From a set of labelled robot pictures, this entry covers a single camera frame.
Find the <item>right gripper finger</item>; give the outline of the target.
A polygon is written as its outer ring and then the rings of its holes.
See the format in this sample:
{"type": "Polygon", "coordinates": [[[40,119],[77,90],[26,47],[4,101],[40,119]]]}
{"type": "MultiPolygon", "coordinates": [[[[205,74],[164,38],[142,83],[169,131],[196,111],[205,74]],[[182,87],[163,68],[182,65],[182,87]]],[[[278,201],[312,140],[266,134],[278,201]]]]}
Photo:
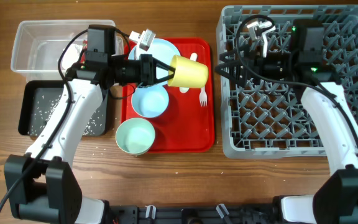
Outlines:
{"type": "Polygon", "coordinates": [[[243,63],[238,59],[236,51],[227,51],[219,54],[218,56],[218,66],[219,67],[228,67],[228,66],[243,66],[243,63]]]}
{"type": "Polygon", "coordinates": [[[245,87],[247,84],[247,73],[241,67],[215,67],[214,71],[237,86],[245,87]]]}

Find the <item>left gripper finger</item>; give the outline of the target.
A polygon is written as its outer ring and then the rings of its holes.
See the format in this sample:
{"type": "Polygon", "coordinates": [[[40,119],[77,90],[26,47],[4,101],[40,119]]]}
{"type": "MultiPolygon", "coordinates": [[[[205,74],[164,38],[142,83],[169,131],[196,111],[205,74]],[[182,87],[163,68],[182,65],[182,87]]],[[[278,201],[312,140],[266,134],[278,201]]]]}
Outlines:
{"type": "Polygon", "coordinates": [[[158,77],[157,74],[154,74],[153,76],[153,83],[152,85],[165,85],[167,84],[168,80],[172,79],[174,77],[174,74],[167,74],[163,75],[162,77],[158,77]]]}
{"type": "Polygon", "coordinates": [[[167,65],[166,63],[163,63],[156,58],[152,58],[152,63],[155,68],[161,68],[164,70],[175,70],[175,68],[173,68],[172,66],[167,65]]]}

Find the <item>light blue plate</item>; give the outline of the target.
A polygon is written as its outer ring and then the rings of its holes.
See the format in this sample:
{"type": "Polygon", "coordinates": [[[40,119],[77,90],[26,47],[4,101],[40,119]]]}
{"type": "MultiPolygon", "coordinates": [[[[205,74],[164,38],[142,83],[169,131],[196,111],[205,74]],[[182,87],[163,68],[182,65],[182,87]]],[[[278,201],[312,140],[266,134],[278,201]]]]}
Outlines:
{"type": "Polygon", "coordinates": [[[140,54],[150,54],[153,58],[170,65],[174,55],[181,55],[180,51],[169,41],[156,38],[147,51],[139,49],[140,54]]]}

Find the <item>light blue small bowl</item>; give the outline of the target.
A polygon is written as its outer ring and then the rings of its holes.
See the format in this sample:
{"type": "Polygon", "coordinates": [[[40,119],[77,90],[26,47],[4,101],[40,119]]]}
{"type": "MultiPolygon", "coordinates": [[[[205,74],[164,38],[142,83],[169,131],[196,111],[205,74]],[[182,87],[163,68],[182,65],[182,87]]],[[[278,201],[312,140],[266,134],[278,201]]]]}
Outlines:
{"type": "Polygon", "coordinates": [[[163,114],[169,104],[167,90],[161,86],[137,88],[131,98],[134,111],[145,118],[156,118],[163,114]]]}

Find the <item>yellow plastic cup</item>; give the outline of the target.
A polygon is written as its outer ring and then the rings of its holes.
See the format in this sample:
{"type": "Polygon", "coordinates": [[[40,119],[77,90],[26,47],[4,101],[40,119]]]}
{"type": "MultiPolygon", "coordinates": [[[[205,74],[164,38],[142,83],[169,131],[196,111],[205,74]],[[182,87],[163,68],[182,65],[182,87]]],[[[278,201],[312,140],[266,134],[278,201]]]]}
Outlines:
{"type": "Polygon", "coordinates": [[[169,72],[173,75],[173,78],[167,80],[170,87],[202,88],[208,81],[209,69],[202,63],[174,55],[170,66],[175,69],[169,72]]]}

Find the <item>white plastic spoon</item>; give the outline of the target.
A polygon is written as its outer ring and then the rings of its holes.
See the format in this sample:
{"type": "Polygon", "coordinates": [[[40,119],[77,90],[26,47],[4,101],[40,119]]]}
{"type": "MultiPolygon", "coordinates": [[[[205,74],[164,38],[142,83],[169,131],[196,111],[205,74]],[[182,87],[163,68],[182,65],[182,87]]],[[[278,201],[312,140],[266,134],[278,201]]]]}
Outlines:
{"type": "MultiPolygon", "coordinates": [[[[192,60],[192,61],[197,61],[197,58],[198,58],[198,54],[196,52],[193,52],[190,55],[190,60],[192,60]]],[[[188,90],[189,90],[189,88],[187,88],[187,87],[180,87],[180,92],[181,93],[187,93],[188,90]]]]}

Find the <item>mint green bowl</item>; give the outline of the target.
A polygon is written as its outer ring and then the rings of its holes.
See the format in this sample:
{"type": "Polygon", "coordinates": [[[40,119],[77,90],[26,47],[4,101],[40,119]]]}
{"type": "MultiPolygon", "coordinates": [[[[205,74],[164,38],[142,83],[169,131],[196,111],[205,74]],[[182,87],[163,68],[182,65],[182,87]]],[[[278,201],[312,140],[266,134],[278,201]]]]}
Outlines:
{"type": "Polygon", "coordinates": [[[118,147],[133,156],[145,154],[155,141],[155,129],[143,118],[131,118],[119,125],[116,131],[118,147]]]}

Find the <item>food scraps and rice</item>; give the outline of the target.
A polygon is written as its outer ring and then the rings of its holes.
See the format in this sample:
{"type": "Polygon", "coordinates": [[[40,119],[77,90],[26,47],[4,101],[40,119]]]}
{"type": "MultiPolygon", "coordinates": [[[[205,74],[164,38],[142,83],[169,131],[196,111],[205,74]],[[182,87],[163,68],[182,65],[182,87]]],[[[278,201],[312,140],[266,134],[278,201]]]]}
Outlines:
{"type": "MultiPolygon", "coordinates": [[[[32,106],[30,107],[29,124],[24,128],[24,134],[38,136],[46,126],[61,98],[61,88],[38,88],[35,90],[32,106]]],[[[92,114],[85,127],[84,136],[100,136],[106,130],[108,99],[92,114]]]]}

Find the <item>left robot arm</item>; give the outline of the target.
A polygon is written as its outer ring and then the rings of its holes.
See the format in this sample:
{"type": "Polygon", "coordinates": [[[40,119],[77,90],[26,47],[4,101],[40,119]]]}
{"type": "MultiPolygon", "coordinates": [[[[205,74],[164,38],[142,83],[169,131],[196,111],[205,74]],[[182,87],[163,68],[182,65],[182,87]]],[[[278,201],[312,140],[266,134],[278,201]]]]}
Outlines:
{"type": "Polygon", "coordinates": [[[129,60],[115,51],[113,26],[90,25],[87,47],[78,60],[60,72],[64,87],[60,101],[37,140],[21,156],[4,165],[8,204],[13,217],[45,223],[108,223],[109,202],[85,197],[71,169],[77,146],[104,91],[115,84],[149,87],[161,82],[156,70],[172,79],[175,67],[143,54],[129,60]]]}

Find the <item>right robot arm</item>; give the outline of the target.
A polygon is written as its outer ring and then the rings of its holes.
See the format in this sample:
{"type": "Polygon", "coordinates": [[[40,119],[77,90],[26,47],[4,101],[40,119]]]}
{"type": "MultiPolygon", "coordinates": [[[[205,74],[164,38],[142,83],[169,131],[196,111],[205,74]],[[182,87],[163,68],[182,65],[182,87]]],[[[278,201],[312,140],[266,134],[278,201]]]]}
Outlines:
{"type": "Polygon", "coordinates": [[[330,176],[313,195],[275,198],[277,216],[288,223],[358,223],[358,125],[346,102],[337,71],[322,62],[324,26],[314,19],[296,19],[289,53],[260,55],[234,38],[234,48],[220,55],[215,71],[245,86],[255,81],[293,88],[319,134],[330,176]]]}

